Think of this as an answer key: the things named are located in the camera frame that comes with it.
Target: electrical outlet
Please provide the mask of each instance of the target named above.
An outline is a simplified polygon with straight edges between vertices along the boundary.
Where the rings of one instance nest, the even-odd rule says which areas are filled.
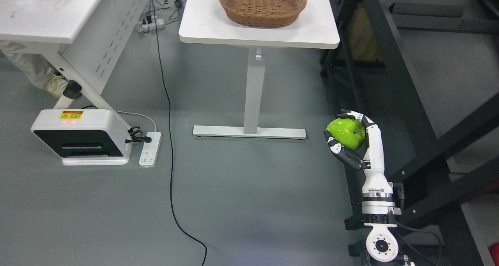
[[[142,154],[140,154],[139,165],[146,169],[156,165],[157,152],[161,142],[160,132],[148,132],[146,136],[151,138],[151,142],[145,143],[142,147]]]

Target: power strip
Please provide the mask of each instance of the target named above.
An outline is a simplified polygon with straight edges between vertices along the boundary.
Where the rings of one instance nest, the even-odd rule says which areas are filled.
[[[154,16],[151,16],[151,19],[148,21],[145,21],[145,23],[138,23],[136,28],[138,32],[148,32],[150,30],[155,30],[157,28],[163,28],[166,26],[165,22],[163,19],[158,19],[157,17],[155,18]]]
[[[142,147],[142,154],[140,154],[139,165],[146,169],[156,165],[157,151],[161,142],[160,132],[148,132],[146,136],[151,138],[151,142],[145,143]]]

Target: table foot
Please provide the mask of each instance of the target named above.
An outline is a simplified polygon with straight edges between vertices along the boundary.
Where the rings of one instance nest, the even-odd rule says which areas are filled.
[[[257,128],[256,134],[245,134],[244,127],[197,125],[194,126],[192,135],[289,139],[305,139],[307,137],[305,129]]]

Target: person's leg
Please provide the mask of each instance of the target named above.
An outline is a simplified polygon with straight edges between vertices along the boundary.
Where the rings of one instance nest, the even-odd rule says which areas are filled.
[[[16,42],[0,41],[0,51],[25,74],[33,86],[60,97],[67,85],[64,76],[55,75],[55,69],[42,55],[12,53],[22,48],[24,46]]]

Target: tabletop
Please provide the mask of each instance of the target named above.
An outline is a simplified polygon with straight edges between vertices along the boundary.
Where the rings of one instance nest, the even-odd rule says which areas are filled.
[[[100,0],[0,0],[0,39],[71,44]]]
[[[329,0],[307,0],[283,28],[252,28],[231,21],[219,0],[187,0],[179,30],[187,43],[334,49],[339,35]]]

